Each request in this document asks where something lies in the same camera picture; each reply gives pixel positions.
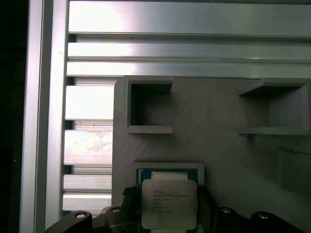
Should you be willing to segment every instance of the bolt head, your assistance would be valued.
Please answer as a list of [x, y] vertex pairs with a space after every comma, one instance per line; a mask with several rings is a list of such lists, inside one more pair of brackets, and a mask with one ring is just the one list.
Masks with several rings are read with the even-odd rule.
[[225, 214], [231, 213], [231, 210], [230, 210], [229, 208], [222, 208], [222, 211], [223, 211]]
[[258, 214], [258, 217], [260, 217], [261, 219], [268, 219], [269, 217], [265, 214]]

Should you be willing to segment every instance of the silver metal surface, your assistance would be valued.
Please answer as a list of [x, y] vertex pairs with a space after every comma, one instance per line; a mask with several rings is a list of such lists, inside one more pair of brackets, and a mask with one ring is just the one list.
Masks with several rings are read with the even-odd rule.
[[52, 1], [30, 0], [28, 22], [19, 232], [39, 233], [45, 227]]
[[262, 218], [262, 219], [268, 219], [269, 217], [265, 214], [259, 214], [258, 217]]
[[81, 131], [112, 131], [113, 120], [74, 120], [73, 130]]
[[76, 218], [83, 218], [85, 216], [85, 214], [79, 214], [76, 216]]
[[52, 56], [49, 108], [49, 140], [46, 186], [48, 228], [62, 217], [65, 75], [69, 0], [53, 1]]
[[71, 60], [311, 63], [309, 44], [252, 41], [122, 40], [69, 43]]
[[63, 198], [63, 210], [85, 210], [93, 213], [111, 205], [111, 194], [89, 192], [65, 192]]
[[311, 36], [311, 6], [72, 1], [70, 33]]
[[112, 168], [110, 167], [100, 167], [100, 166], [72, 166], [71, 173], [75, 175], [111, 175]]
[[66, 119], [113, 119], [114, 85], [67, 86]]
[[114, 85], [123, 76], [103, 76], [103, 77], [73, 77], [75, 86], [107, 86]]
[[222, 211], [226, 214], [229, 214], [231, 212], [229, 208], [222, 208]]
[[310, 65], [221, 62], [68, 62], [69, 76], [159, 75], [230, 78], [309, 78]]
[[71, 131], [65, 132], [65, 165], [112, 164], [112, 131]]
[[111, 175], [65, 175], [64, 191], [111, 193]]

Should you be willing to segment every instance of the rectangular slot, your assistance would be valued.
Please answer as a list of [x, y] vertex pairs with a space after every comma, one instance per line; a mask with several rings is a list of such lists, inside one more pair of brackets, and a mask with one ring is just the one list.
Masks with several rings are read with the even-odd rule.
[[264, 119], [262, 125], [249, 125], [239, 130], [240, 134], [267, 135], [309, 135], [309, 92], [308, 81], [301, 80], [258, 80], [246, 86], [240, 96], [252, 105], [261, 108], [258, 101], [266, 108], [258, 112]]
[[114, 84], [67, 86], [66, 120], [112, 120]]
[[127, 129], [129, 133], [172, 133], [173, 80], [146, 78], [128, 81]]
[[65, 165], [112, 165], [112, 131], [65, 131]]

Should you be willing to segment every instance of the metal frame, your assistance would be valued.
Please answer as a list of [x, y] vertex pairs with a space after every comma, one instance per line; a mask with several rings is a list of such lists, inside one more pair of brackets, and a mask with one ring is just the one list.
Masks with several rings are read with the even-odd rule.
[[30, 0], [28, 25], [20, 233], [45, 228], [52, 1]]
[[[311, 37], [310, 9], [265, 4], [30, 0], [20, 232], [40, 232], [62, 216], [67, 76], [74, 77], [73, 85], [101, 85], [104, 76], [114, 83], [112, 76], [126, 75], [309, 78], [310, 47], [305, 42]], [[290, 21], [284, 21], [288, 15]], [[79, 38], [69, 43], [67, 63], [69, 34]], [[262, 39], [263, 45], [253, 46]], [[111, 42], [114, 48], [106, 50]], [[103, 195], [94, 196], [98, 203], [103, 201]], [[109, 195], [104, 197], [108, 203]]]
[[62, 216], [69, 1], [54, 0], [52, 28], [46, 228]]

